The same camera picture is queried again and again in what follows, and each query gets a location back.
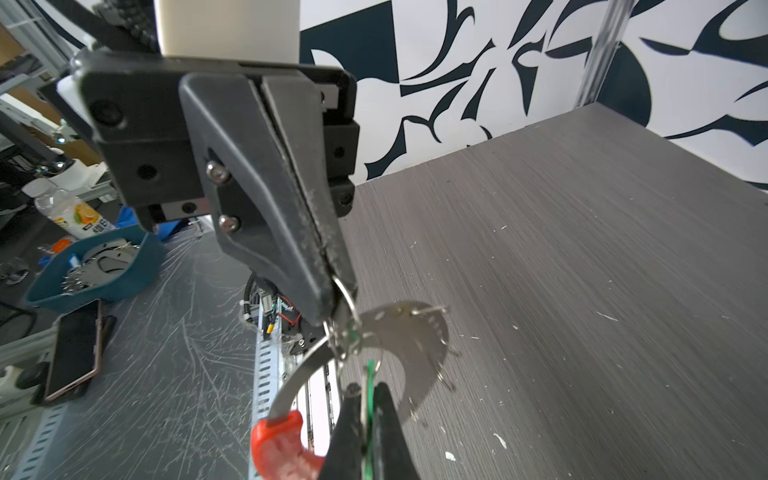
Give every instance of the bottle cap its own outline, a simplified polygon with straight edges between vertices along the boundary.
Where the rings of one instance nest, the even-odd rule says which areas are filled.
[[[45,178],[35,178],[33,181],[22,187],[22,192],[27,197],[36,198],[45,192],[56,188],[56,186]]]

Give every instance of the plastic bottle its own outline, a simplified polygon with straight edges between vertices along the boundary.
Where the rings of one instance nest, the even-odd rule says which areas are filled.
[[[114,225],[90,205],[44,178],[29,182],[22,192],[35,198],[35,206],[41,214],[78,239],[114,230]]]

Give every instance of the white debris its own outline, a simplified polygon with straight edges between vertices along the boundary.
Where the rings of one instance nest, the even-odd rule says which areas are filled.
[[[605,318],[607,318],[607,319],[609,319],[609,320],[613,320],[613,321],[615,321],[615,322],[618,322],[618,320],[616,320],[616,319],[615,319],[614,317],[612,317],[612,316],[603,315],[602,313],[600,313],[600,312],[597,312],[597,311],[596,311],[595,313],[596,313],[596,314],[598,314],[599,316],[604,316]]]

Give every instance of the bottle label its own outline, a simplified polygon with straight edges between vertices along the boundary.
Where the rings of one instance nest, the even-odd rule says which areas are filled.
[[[77,238],[93,237],[100,233],[114,230],[114,225],[106,221],[96,210],[86,203],[79,203],[66,210],[53,221]]]

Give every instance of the wood grain surface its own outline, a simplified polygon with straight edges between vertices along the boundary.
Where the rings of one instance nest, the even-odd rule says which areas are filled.
[[[405,427],[424,480],[768,478],[764,193],[594,104],[342,223],[362,307],[452,309],[457,391]]]

